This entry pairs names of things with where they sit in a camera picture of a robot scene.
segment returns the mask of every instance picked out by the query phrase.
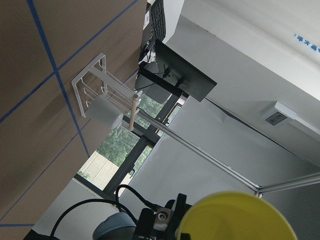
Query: desk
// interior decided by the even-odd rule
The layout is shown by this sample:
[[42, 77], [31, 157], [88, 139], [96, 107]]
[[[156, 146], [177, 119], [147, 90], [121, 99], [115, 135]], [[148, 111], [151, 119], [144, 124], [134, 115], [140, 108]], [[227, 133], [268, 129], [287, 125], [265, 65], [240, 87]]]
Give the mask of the desk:
[[2, 1], [0, 239], [22, 239], [108, 135], [71, 80], [101, 52], [134, 86], [146, 4]]

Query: black cable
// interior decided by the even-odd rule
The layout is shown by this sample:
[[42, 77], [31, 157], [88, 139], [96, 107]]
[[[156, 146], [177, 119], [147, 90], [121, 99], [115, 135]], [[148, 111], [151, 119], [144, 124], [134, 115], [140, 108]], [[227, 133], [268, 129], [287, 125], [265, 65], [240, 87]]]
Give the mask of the black cable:
[[58, 220], [56, 221], [56, 223], [54, 224], [53, 226], [53, 229], [51, 231], [51, 234], [50, 234], [50, 237], [49, 237], [49, 240], [53, 240], [54, 239], [54, 235], [55, 235], [55, 232], [57, 230], [57, 227], [59, 225], [59, 223], [61, 222], [61, 220], [70, 212], [72, 211], [73, 209], [83, 205], [83, 204], [87, 204], [87, 203], [107, 203], [107, 204], [112, 204], [112, 205], [116, 205], [118, 207], [118, 209], [124, 209], [124, 211], [129, 215], [129, 217], [132, 219], [132, 221], [137, 224], [138, 221], [137, 219], [135, 218], [135, 216], [129, 211], [129, 209], [122, 205], [121, 203], [119, 203], [119, 201], [113, 201], [113, 200], [107, 200], [107, 199], [100, 199], [100, 198], [93, 198], [93, 199], [87, 199], [87, 200], [84, 200], [84, 201], [81, 201], [81, 202], [78, 202], [76, 203], [75, 205], [69, 207], [67, 210], [65, 210], [61, 216], [58, 218]]
[[145, 67], [145, 68], [148, 68], [150, 58], [151, 58], [151, 50], [150, 50], [150, 54], [149, 54], [149, 59], [148, 59], [148, 58], [146, 58], [146, 59], [147, 59], [147, 61], [146, 61], [146, 67]]
[[135, 90], [138, 91], [138, 90], [141, 90], [141, 89], [145, 89], [145, 88], [150, 87], [150, 86], [152, 86], [152, 85], [154, 85], [154, 84], [155, 84], [155, 83], [152, 83], [152, 84], [150, 84], [150, 85], [147, 85], [147, 86], [144, 86], [144, 87], [140, 87], [140, 88], [135, 89]]
[[135, 189], [133, 189], [131, 186], [126, 185], [126, 184], [120, 184], [116, 190], [115, 190], [115, 201], [118, 204], [117, 207], [119, 209], [119, 211], [121, 211], [120, 207], [119, 207], [119, 190], [121, 188], [125, 188], [130, 190], [141, 202], [143, 202], [144, 205], [146, 205], [148, 208], [152, 209], [153, 211], [157, 211], [158, 208], [161, 208], [161, 206], [154, 204], [152, 202], [149, 202], [148, 200], [144, 199], [143, 196], [140, 195], [140, 193], [138, 193]]

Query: ceiling vent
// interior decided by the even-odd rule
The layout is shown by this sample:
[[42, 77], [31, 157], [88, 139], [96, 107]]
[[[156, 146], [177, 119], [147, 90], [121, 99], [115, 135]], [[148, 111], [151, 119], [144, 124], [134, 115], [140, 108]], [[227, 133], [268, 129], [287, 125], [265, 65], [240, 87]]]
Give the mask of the ceiling vent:
[[281, 127], [290, 123], [320, 142], [320, 129], [302, 119], [295, 111], [283, 105], [281, 102], [277, 101], [274, 105], [269, 107], [262, 115], [262, 119], [275, 127]]
[[283, 126], [296, 119], [297, 113], [280, 102], [268, 108], [262, 118], [273, 126]]

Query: computer monitor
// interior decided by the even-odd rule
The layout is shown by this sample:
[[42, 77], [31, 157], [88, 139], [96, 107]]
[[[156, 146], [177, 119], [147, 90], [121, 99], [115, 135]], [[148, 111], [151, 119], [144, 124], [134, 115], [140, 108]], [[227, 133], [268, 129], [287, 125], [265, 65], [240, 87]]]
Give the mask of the computer monitor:
[[175, 87], [201, 102], [217, 85], [210, 77], [190, 64], [160, 41], [155, 42], [155, 57], [164, 80], [175, 82]]

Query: monitor stand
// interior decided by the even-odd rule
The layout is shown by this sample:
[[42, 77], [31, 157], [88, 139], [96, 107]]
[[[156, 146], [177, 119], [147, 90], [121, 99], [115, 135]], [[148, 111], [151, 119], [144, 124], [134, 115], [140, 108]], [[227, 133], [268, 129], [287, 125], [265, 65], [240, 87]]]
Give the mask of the monitor stand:
[[184, 91], [182, 91], [181, 89], [178, 88], [177, 85], [179, 84], [179, 82], [176, 84], [176, 86], [170, 84], [169, 82], [163, 80], [158, 75], [156, 75], [153, 72], [145, 69], [146, 64], [147, 63], [143, 61], [139, 65], [139, 71], [138, 71], [139, 74], [141, 74], [145, 78], [149, 79], [151, 82], [159, 85], [160, 87], [162, 87], [163, 89], [167, 90], [168, 92], [172, 93], [173, 95], [175, 95], [175, 96], [177, 96], [179, 98], [181, 97], [181, 95], [184, 93]]

